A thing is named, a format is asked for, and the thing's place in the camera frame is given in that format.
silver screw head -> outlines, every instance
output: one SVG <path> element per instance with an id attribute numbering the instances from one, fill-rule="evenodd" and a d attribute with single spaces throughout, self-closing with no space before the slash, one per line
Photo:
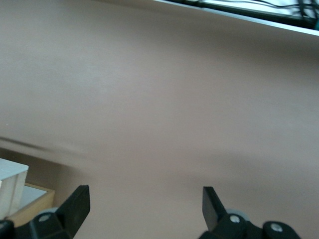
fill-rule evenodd
<path id="1" fill-rule="evenodd" d="M 50 218 L 50 214 L 45 214 L 42 217 L 39 218 L 39 222 L 45 222 L 46 220 L 48 220 Z"/>
<path id="2" fill-rule="evenodd" d="M 276 232 L 279 232 L 279 233 L 283 232 L 283 228 L 280 225 L 278 225 L 277 223 L 271 223 L 270 227 L 272 230 L 274 230 Z"/>
<path id="3" fill-rule="evenodd" d="M 239 217 L 236 216 L 236 215 L 230 216 L 230 220 L 231 220 L 233 223 L 239 223 L 239 222 L 240 222 Z"/>

